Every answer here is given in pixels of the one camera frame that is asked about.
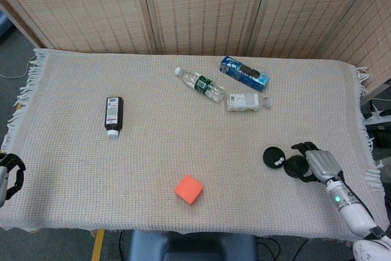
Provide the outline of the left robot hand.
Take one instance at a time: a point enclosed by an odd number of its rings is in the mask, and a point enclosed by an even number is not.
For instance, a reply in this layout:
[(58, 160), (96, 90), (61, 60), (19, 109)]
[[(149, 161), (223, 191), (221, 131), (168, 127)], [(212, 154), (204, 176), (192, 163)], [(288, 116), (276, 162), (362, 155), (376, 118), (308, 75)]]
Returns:
[[(9, 176), (15, 167), (18, 168), (15, 183), (9, 188)], [(1, 207), (23, 187), (25, 170), (26, 166), (19, 156), (13, 153), (1, 153)]]

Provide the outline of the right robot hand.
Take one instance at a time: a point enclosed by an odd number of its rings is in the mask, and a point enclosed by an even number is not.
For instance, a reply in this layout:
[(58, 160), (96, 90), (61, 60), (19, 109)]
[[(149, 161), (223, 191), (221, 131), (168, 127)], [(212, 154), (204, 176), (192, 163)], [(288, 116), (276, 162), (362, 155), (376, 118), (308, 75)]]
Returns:
[(291, 146), (292, 149), (298, 150), (307, 162), (310, 175), (305, 175), (299, 167), (294, 167), (294, 173), (303, 182), (320, 182), (326, 184), (329, 180), (344, 180), (342, 168), (337, 163), (331, 152), (319, 149), (312, 142), (301, 142)]

